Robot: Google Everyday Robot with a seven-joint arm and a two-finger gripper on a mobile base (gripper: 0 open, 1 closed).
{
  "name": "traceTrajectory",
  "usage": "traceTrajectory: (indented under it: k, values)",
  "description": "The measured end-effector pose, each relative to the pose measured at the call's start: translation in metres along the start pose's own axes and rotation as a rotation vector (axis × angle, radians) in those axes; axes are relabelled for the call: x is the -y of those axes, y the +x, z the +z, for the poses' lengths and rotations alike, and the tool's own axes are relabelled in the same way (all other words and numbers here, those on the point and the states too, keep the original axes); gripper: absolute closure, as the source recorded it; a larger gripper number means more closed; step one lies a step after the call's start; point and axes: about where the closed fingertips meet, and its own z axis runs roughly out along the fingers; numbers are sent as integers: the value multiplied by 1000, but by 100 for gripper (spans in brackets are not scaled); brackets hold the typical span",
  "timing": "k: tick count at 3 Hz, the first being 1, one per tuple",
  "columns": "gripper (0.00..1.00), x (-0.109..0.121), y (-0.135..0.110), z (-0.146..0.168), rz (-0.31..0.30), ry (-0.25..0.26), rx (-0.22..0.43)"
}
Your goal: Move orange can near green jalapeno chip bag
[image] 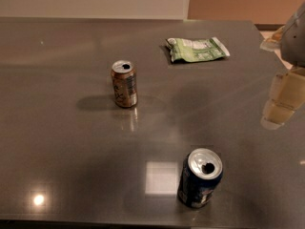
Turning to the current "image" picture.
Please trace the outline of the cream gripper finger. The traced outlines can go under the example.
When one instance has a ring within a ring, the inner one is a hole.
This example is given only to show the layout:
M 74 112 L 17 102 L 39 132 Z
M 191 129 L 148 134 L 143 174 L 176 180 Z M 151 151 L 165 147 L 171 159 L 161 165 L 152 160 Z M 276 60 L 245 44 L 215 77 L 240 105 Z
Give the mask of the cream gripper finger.
M 280 27 L 270 36 L 267 36 L 260 44 L 260 48 L 265 51 L 273 52 L 280 49 L 280 43 L 284 27 Z
M 285 73 L 277 73 L 260 123 L 267 130 L 276 130 L 283 126 L 304 103 L 305 68 L 292 67 Z

